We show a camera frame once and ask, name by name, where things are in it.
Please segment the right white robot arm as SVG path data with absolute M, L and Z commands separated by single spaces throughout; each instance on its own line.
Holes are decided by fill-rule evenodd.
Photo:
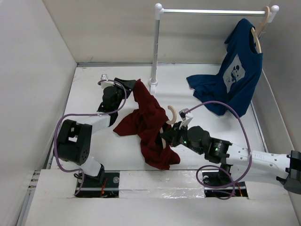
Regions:
M 197 181 L 214 191 L 231 187 L 237 182 L 253 181 L 282 186 L 285 190 L 301 193 L 301 154 L 275 154 L 249 151 L 226 140 L 213 138 L 200 126 L 188 128 L 176 123 L 160 134 L 172 147 L 183 145 L 203 155 L 218 171 Z

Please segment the dark red t shirt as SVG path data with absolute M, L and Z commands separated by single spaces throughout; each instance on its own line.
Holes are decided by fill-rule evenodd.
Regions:
M 141 80 L 135 83 L 133 95 L 138 109 L 124 117 L 113 131 L 121 137 L 137 135 L 141 139 L 141 153 L 145 162 L 159 170 L 169 170 L 171 165 L 179 164 L 181 159 L 169 145 L 163 147 L 159 136 L 160 129 L 164 132 L 171 129 L 171 125 L 166 123 L 166 112 Z

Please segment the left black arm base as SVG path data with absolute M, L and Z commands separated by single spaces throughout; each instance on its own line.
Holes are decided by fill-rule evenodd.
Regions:
M 119 179 L 120 171 L 105 170 L 101 167 L 99 174 L 96 177 L 89 175 L 84 176 L 83 185 L 82 173 L 74 173 L 77 179 L 76 197 L 78 198 L 118 198 L 119 197 Z

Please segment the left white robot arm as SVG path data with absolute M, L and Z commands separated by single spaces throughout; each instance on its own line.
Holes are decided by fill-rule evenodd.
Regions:
M 78 114 L 82 118 L 80 121 L 71 120 L 72 114 L 59 120 L 54 135 L 54 157 L 60 170 L 67 172 L 61 161 L 70 162 L 75 166 L 73 172 L 79 172 L 80 179 L 88 178 L 96 187 L 104 183 L 104 167 L 90 154 L 91 138 L 94 133 L 115 123 L 135 84 L 135 80 L 109 80 L 103 76 L 98 82 L 103 96 L 97 111 Z

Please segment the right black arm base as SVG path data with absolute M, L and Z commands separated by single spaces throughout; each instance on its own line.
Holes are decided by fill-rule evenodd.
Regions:
M 246 183 L 240 181 L 234 186 L 227 188 L 220 188 L 220 186 L 229 184 L 231 179 L 229 176 L 218 167 L 224 169 L 229 175 L 232 176 L 232 180 L 235 181 L 234 176 L 231 174 L 230 170 L 233 170 L 234 167 L 228 164 L 221 164 L 220 166 L 211 166 L 205 165 L 201 169 L 202 179 L 201 182 L 208 186 L 214 186 L 218 188 L 204 188 L 204 194 L 206 198 L 217 198 L 220 200 L 225 200 L 230 198 L 230 195 L 233 193 L 233 197 L 245 197 L 248 198 Z

